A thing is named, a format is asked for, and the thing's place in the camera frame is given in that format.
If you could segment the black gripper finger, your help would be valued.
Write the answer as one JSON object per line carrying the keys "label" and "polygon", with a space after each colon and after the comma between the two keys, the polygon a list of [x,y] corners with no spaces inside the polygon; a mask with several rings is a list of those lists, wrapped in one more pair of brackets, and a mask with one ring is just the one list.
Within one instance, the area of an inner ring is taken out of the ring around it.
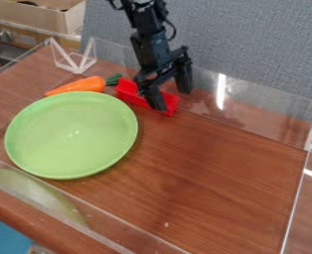
{"label": "black gripper finger", "polygon": [[166,111],[167,105],[163,94],[157,86],[149,86],[145,89],[145,98],[153,109]]}
{"label": "black gripper finger", "polygon": [[181,93],[190,94],[193,92],[193,67],[190,62],[176,62],[177,74],[177,88]]}

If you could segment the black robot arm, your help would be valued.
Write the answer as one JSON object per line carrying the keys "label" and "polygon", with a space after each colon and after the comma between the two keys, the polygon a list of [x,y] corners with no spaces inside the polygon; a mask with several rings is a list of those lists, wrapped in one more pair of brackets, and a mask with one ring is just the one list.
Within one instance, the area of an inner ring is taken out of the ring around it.
{"label": "black robot arm", "polygon": [[176,78],[181,93],[190,94],[194,88],[189,47],[182,46],[176,51],[170,49],[177,28],[167,19],[167,3],[165,0],[121,0],[121,6],[117,6],[114,0],[107,1],[114,10],[126,13],[135,30],[130,41],[141,65],[134,76],[139,94],[153,109],[166,111],[167,105],[159,86]]}

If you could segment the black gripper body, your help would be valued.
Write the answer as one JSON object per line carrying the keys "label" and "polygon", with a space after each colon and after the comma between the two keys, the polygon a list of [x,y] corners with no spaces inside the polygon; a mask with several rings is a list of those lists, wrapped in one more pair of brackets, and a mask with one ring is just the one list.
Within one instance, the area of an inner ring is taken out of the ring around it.
{"label": "black gripper body", "polygon": [[149,86],[159,86],[169,79],[176,78],[176,62],[190,62],[193,66],[189,47],[182,46],[173,51],[165,31],[151,36],[142,36],[135,32],[130,40],[141,65],[141,71],[134,76],[141,91],[145,91]]}

